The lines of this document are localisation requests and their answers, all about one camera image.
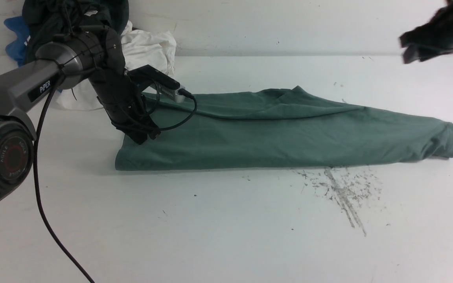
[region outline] pile of clothes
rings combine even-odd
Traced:
[[[64,4],[72,22],[79,22],[80,25],[109,25],[118,32],[128,70],[149,64],[167,75],[174,74],[176,40],[169,31],[150,33],[134,29],[128,20],[128,0],[81,0],[81,13],[74,1],[66,0]],[[17,36],[6,47],[6,53],[19,67],[34,61],[36,50],[50,42],[54,34],[68,32],[68,25],[59,13],[62,5],[63,0],[25,0],[22,16],[5,20],[5,26]],[[65,109],[102,108],[87,80],[56,95],[57,102]]]

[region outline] dirt stain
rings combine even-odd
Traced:
[[[336,194],[335,201],[342,208],[342,211],[344,211],[345,214],[347,215],[347,219],[349,219],[351,227],[354,228],[354,222],[356,222],[356,224],[363,230],[363,234],[366,237],[365,227],[363,226],[363,223],[361,222],[358,213],[356,212],[351,202],[349,201],[348,196],[351,194],[349,188],[341,187],[338,185],[338,182],[336,181],[335,177],[333,177],[330,168],[326,168],[324,170],[324,175],[331,181],[331,189]]]
[[[306,180],[309,178],[309,176],[307,175],[307,173],[305,172],[305,170],[302,170],[302,172],[298,172],[298,171],[295,171],[293,170],[293,172],[295,172],[296,174],[304,177]]]

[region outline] robotic arm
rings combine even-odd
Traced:
[[[177,102],[194,99],[151,66],[126,72],[119,36],[107,26],[85,26],[57,35],[38,50],[36,58],[0,75],[0,200],[30,172],[37,134],[26,113],[52,91],[89,79],[112,124],[138,144],[165,130],[151,120],[142,90],[153,86]]]

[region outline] scratch marks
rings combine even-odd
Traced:
[[[178,21],[183,21],[183,22],[191,21],[190,18],[173,18],[170,16],[159,15],[159,14],[142,13],[141,15],[145,16],[147,18],[166,18],[167,20],[178,20]]]
[[[11,13],[0,13],[0,17],[16,16],[16,11],[11,11]]]
[[[333,201],[342,212],[352,228],[359,227],[366,237],[366,229],[358,214],[363,206],[370,208],[372,201],[380,200],[381,183],[370,167],[327,167],[322,172],[305,172],[292,170],[304,177],[304,192],[307,182],[315,190],[314,195]]]
[[[352,215],[352,218],[354,218],[356,224],[363,230],[363,234],[366,237],[365,227],[363,226],[363,223],[361,222],[361,219],[359,218],[359,215],[357,214],[356,210],[349,201],[348,196],[351,195],[350,189],[348,187],[340,187],[338,185],[335,177],[333,177],[333,174],[331,173],[330,168],[326,168],[324,170],[324,175],[331,181],[331,189],[336,193],[336,196],[338,198],[338,200],[336,201],[339,202],[342,211],[345,211],[345,213],[347,214],[347,218],[349,219],[351,226],[354,228],[354,222],[352,222],[349,213]]]

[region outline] red ring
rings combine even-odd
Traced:
[[[8,166],[7,158],[8,158],[9,153],[14,149],[18,149],[20,151],[20,153],[22,153],[22,156],[20,156],[20,160],[18,161],[18,166],[13,168],[13,167]],[[3,164],[5,165],[5,168],[8,170],[8,172],[14,172],[14,171],[17,171],[18,169],[20,169],[23,159],[24,159],[24,151],[22,150],[22,147],[20,147],[19,145],[13,145],[13,146],[9,147],[9,149],[5,153],[5,159],[3,160]]]

